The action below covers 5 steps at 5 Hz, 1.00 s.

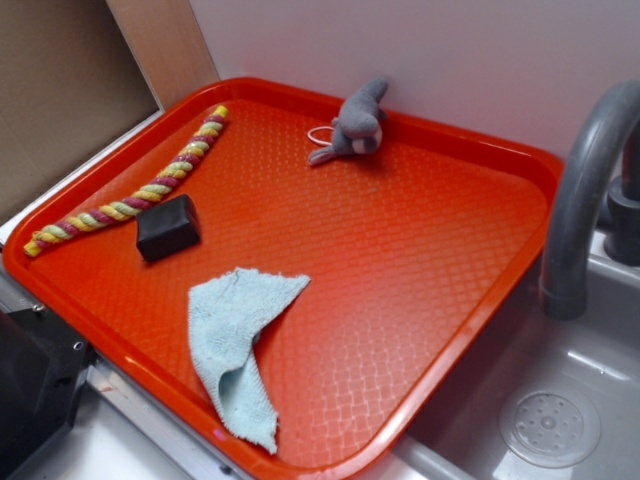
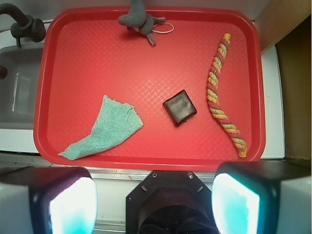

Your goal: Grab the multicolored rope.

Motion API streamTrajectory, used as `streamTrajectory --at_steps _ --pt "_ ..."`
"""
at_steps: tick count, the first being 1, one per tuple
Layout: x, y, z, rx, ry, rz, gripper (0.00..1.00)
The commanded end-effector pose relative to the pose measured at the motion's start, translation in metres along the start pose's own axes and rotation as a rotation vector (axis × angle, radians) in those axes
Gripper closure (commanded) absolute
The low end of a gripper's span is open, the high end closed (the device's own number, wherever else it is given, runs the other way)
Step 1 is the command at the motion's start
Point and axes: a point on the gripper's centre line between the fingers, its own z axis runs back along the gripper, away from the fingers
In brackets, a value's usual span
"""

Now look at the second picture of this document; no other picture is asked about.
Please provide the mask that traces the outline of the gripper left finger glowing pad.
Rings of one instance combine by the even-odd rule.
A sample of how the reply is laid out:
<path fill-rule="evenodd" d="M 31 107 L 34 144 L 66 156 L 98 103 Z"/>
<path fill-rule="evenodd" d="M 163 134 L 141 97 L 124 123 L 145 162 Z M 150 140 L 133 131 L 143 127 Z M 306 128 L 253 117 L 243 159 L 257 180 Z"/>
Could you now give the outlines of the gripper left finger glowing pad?
<path fill-rule="evenodd" d="M 2 234 L 92 234 L 97 186 L 83 167 L 0 170 Z"/>

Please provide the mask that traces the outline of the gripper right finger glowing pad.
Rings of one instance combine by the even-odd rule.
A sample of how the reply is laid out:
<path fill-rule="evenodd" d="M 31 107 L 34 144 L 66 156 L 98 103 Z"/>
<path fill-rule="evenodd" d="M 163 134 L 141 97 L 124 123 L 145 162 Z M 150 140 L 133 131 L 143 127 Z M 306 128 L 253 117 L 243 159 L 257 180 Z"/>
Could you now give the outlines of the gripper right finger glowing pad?
<path fill-rule="evenodd" d="M 221 234 L 310 234 L 311 162 L 224 162 L 212 185 L 212 211 Z"/>

